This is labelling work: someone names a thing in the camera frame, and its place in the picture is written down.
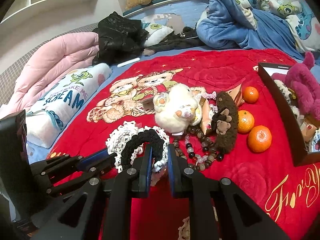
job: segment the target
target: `orange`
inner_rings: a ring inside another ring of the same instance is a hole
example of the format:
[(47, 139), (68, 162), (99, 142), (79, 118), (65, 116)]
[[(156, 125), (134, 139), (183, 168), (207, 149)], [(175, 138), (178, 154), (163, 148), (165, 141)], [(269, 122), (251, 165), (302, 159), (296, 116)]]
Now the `orange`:
[(238, 132), (247, 133), (254, 127), (254, 117), (246, 110), (238, 111), (239, 123)]
[(253, 127), (248, 136), (248, 146), (255, 153), (264, 152), (270, 147), (271, 141), (271, 132), (263, 125)]
[(244, 101), (246, 101), (247, 103), (253, 104), (253, 103), (257, 102), (258, 97), (259, 97), (259, 92), (254, 87), (246, 87), (242, 91), (242, 96), (243, 96)]

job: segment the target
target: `pink plush toy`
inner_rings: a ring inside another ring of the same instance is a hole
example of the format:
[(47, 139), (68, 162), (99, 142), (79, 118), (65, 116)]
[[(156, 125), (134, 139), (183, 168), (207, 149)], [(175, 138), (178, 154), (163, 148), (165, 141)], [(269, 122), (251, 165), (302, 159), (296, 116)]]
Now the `pink plush toy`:
[(286, 75), (274, 73), (271, 77), (281, 80), (296, 93), (302, 114), (311, 114), (320, 120), (320, 85), (310, 71), (314, 64), (315, 59), (308, 51), (304, 61), (294, 64)]

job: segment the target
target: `triangular cutout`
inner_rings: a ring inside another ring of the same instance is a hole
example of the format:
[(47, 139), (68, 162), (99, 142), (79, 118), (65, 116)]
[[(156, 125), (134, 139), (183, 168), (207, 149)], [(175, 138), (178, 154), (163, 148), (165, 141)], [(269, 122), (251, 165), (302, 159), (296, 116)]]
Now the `triangular cutout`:
[(87, 195), (83, 194), (60, 218), (59, 222), (75, 228), (78, 225)]
[(250, 227), (262, 221), (261, 217), (253, 210), (253, 208), (244, 201), (238, 194), (233, 195), (241, 220), (245, 227)]

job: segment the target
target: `screw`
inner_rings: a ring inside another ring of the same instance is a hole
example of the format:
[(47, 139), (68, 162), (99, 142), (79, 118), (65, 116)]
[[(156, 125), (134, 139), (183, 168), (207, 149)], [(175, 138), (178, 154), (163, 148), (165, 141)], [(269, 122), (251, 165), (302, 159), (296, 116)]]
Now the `screw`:
[(190, 174), (193, 173), (193, 169), (192, 169), (192, 168), (185, 168), (185, 169), (183, 170), (183, 172), (184, 172), (185, 174), (190, 175)]
[(133, 175), (133, 174), (135, 174), (137, 172), (137, 170), (135, 169), (135, 168), (129, 168), (129, 169), (127, 169), (127, 173), (129, 174), (129, 175)]
[(94, 186), (97, 185), (99, 183), (99, 179), (98, 178), (91, 178), (89, 180), (90, 185)]
[(230, 185), (231, 184), (231, 180), (228, 178), (222, 178), (221, 183), (223, 185)]

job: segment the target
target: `checkered bed guard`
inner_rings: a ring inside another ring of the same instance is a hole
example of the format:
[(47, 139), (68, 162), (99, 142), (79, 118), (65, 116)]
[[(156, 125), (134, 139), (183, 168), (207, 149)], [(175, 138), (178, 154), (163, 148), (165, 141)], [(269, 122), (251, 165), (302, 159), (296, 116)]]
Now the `checkered bed guard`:
[[(98, 23), (89, 24), (80, 28), (76, 28), (74, 30), (68, 31), (66, 33), (62, 33), (58, 36), (62, 36), (67, 33), (85, 33), (91, 32), (94, 28), (98, 27)], [(10, 67), (8, 67), (1, 75), (0, 75), (0, 105), (7, 104), (13, 94), (15, 81), (20, 76), (20, 73), (24, 67), (24, 65), (28, 62), (31, 56), (45, 43), (53, 40), (58, 37), (55, 36), (50, 40), (42, 42), (37, 47), (33, 48), (27, 54), (23, 55), (19, 58), (15, 63), (13, 63)]]

